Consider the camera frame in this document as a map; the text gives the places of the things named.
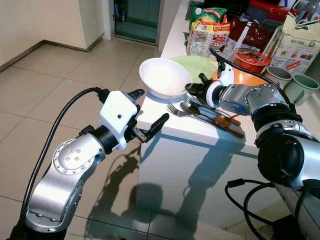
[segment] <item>kitchen counter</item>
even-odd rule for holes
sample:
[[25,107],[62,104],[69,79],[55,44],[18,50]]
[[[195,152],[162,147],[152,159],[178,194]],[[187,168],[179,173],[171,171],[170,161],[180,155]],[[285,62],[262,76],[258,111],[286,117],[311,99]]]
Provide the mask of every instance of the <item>kitchen counter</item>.
[[[181,1],[162,58],[186,55],[184,32],[189,27],[189,22],[185,20],[188,3],[188,0]],[[173,105],[179,108],[179,103],[179,100],[175,100]],[[168,112],[167,104],[167,100],[147,94],[137,118],[137,126],[149,129],[155,120]],[[320,139],[319,109],[320,100],[316,95],[297,107],[306,128]],[[224,194],[227,181],[238,178],[266,180],[257,168],[258,149],[254,144],[256,131],[251,118],[237,116],[236,119],[241,122],[240,130],[245,134],[243,139],[194,118],[177,117],[170,113],[161,133],[141,145],[138,183],[160,186],[161,204],[153,200],[152,192],[143,192],[138,187],[137,205],[154,211],[169,211],[179,217],[220,228],[229,228],[244,221],[243,212]],[[254,186],[245,184],[232,189],[232,195],[243,202]],[[281,202],[274,189],[266,189],[256,195],[259,200],[250,203],[250,209],[254,212]],[[273,220],[284,217],[276,212],[270,216],[273,216]]]

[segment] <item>orange bowl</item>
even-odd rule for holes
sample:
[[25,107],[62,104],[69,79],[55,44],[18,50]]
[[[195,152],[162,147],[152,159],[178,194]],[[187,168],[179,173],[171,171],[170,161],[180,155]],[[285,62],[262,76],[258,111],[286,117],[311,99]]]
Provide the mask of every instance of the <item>orange bowl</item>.
[[[244,71],[240,71],[236,68],[232,68],[234,72],[234,84],[243,84],[248,86],[256,86],[260,84],[267,84],[267,82],[260,77],[253,76],[249,73],[246,73]],[[214,72],[212,75],[212,79],[214,81],[218,80],[217,72]]]

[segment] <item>green mug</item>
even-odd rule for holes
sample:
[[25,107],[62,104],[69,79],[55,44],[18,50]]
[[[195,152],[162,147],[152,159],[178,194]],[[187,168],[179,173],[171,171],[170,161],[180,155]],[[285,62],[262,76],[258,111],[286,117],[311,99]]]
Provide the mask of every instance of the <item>green mug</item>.
[[292,103],[300,106],[318,89],[319,84],[314,79],[297,74],[285,86],[284,92]]

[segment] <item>doorway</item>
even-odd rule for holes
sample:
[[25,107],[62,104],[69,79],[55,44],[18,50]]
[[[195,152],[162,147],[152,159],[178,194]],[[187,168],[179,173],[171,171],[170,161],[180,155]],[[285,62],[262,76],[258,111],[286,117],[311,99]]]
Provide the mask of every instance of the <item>doorway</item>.
[[114,0],[117,37],[158,45],[161,0]]

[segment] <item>white bowl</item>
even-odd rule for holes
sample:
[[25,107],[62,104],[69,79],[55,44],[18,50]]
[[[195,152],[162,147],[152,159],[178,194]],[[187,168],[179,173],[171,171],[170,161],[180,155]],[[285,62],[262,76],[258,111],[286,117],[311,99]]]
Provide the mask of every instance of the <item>white bowl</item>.
[[166,58],[145,60],[140,65],[139,74],[148,91],[161,99],[187,94],[185,85],[192,83],[191,75],[183,66]]

